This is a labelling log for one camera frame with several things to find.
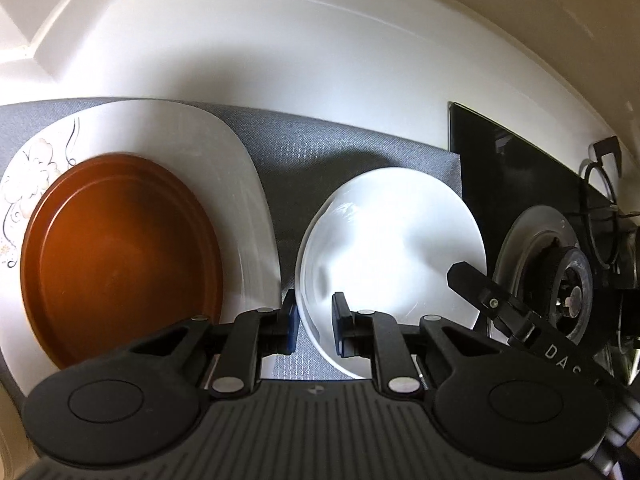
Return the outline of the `blue and white bowl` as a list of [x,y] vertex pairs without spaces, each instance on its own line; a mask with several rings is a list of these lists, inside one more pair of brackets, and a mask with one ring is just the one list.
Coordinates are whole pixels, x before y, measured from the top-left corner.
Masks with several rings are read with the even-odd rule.
[[335,349],[332,296],[354,311],[393,315],[416,325],[436,314],[466,328],[478,311],[453,292],[446,274],[466,261],[486,269],[480,228],[462,198],[441,180],[399,167],[367,171],[335,190],[300,243],[295,295],[314,348],[350,378],[371,375],[363,358]]

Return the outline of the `left gas burner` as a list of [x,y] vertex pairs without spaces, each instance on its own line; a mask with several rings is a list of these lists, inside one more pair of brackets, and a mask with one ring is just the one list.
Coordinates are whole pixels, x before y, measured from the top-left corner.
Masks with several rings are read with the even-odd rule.
[[537,205],[518,216],[502,243],[492,279],[574,344],[585,336],[592,272],[574,229],[556,209]]

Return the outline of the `brown red plate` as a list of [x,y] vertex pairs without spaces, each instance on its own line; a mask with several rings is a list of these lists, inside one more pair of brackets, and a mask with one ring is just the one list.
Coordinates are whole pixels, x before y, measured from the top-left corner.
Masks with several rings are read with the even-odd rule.
[[65,368],[193,315],[218,321],[221,254],[195,194],[149,159],[105,154],[66,171],[26,229],[22,297]]

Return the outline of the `black pan support grate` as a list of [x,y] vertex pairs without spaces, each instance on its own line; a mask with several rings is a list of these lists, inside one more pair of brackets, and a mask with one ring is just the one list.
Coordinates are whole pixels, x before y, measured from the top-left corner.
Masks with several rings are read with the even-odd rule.
[[611,156],[616,174],[622,172],[620,141],[609,136],[593,144],[592,151],[593,158],[580,172],[580,215],[600,284],[597,305],[605,308],[614,348],[626,354],[639,348],[639,228],[632,223],[639,214],[620,209],[604,166],[605,157]]

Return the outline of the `grey dish mat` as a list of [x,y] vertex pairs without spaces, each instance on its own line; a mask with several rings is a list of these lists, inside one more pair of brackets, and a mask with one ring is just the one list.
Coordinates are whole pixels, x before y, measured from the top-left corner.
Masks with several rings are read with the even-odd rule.
[[280,301],[312,216],[351,178],[373,169],[402,167],[429,174],[454,190],[461,186],[458,156],[426,144],[259,110],[202,110],[239,137],[262,182],[280,264]]

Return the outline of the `black gas stove top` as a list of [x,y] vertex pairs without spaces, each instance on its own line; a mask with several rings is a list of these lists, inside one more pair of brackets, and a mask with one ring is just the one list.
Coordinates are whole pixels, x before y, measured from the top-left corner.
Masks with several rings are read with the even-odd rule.
[[460,157],[463,199],[483,235],[491,278],[502,243],[520,214],[537,205],[559,211],[574,229],[593,278],[589,324],[576,346],[623,384],[638,382],[639,348],[626,354],[614,348],[605,308],[597,305],[600,284],[580,215],[580,172],[589,159],[579,170],[571,170],[514,132],[457,103],[450,104],[449,121],[450,148]]

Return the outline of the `large white floral plate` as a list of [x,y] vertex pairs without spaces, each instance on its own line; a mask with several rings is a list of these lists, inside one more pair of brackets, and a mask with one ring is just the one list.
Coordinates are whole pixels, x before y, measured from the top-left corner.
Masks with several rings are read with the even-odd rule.
[[280,264],[262,182],[244,144],[213,113],[162,100],[7,105],[1,110],[1,377],[20,396],[57,370],[22,301],[20,258],[29,217],[57,177],[111,152],[157,162],[206,210],[222,251],[224,322],[280,302]]

